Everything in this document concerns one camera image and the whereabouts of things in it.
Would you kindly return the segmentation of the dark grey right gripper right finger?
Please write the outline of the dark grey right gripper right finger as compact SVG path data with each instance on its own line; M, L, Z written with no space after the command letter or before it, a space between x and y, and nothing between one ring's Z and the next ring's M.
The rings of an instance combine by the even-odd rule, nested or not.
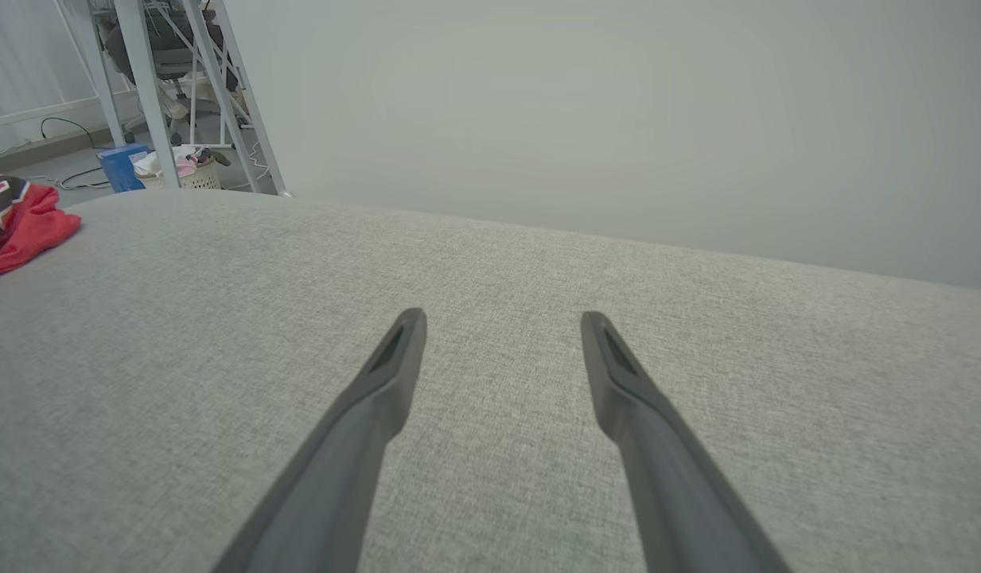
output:
M648 573L791 573L614 324L587 311L581 335L594 413L620 450Z

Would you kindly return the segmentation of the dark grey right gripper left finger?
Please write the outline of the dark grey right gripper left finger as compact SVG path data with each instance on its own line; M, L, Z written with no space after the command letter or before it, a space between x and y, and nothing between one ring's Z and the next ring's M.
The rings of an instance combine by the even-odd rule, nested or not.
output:
M386 446L409 417L427 316L404 310L212 573L356 573Z

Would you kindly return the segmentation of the red and white basketball jersey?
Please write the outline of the red and white basketball jersey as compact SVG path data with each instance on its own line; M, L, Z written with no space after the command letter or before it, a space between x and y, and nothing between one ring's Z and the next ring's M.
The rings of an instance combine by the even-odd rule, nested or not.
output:
M0 174L0 275L71 239L82 218L58 206L53 186Z

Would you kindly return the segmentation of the cream woven laundry basket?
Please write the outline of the cream woven laundry basket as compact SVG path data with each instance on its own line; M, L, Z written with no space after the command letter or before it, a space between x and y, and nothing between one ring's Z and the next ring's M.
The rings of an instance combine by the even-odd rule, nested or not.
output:
M196 163L188 159L175 161L177 167L178 181L182 189L221 189L220 173L218 173L220 163L215 159ZM144 185L145 189L166 189L169 188L162 174L144 173L136 170L134 172L138 181Z

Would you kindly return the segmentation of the pink and white laundry pile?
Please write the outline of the pink and white laundry pile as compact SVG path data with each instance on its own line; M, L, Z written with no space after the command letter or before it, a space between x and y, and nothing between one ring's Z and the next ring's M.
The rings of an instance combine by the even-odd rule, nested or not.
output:
M221 166L230 166L231 160L219 151L215 151L210 146L182 145L173 146L173 160L177 173L181 177L191 175L194 170L206 167L207 164L220 163ZM134 163L134 174L140 178L162 177L163 168L156 152L149 152L145 157L140 158Z

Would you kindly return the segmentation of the blue box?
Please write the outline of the blue box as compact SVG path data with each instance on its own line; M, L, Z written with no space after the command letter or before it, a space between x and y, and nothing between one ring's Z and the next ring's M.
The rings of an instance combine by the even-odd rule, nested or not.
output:
M145 185L136 174L136 163L148 156L150 149L140 142L131 142L125 146L99 150L95 156L104 177L113 193L124 193L144 189Z

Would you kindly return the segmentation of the dark office chair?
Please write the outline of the dark office chair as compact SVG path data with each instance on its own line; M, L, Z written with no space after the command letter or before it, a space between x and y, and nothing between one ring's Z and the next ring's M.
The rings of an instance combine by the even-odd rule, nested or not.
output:
M192 69L194 55L189 46L193 43L194 36L192 26L189 25L187 14L178 8L169 8L169 18L175 25L175 29L166 21L156 10L148 10L144 13L150 51L154 64L165 65L166 75L174 76L178 73L177 66L183 64L185 67L182 72L189 72ZM127 47L124 44L122 30L119 28L118 18L115 16L100 16L100 32L104 51L111 58L113 65L118 72L122 73L127 79L127 83L136 84L134 73L131 71Z

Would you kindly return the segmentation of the white metal frame rack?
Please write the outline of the white metal frame rack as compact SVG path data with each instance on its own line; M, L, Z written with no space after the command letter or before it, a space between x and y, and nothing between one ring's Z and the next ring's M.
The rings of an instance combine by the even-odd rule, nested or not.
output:
M287 196L282 171L277 166L271 138L263 124L256 95L240 54L225 0L53 0L108 122L113 144L124 146L133 127L147 127L156 149L178 142L175 127L187 124L187 142L198 144L200 111L220 117L217 150L232 149L245 171L246 187L261 193L261 181L271 181L271 193ZM185 11L194 36L189 48L194 62L189 72L166 75L166 67L154 64L144 13L156 10L175 29L169 8ZM122 30L136 84L141 119L133 126L120 118L104 51L100 16L115 16Z

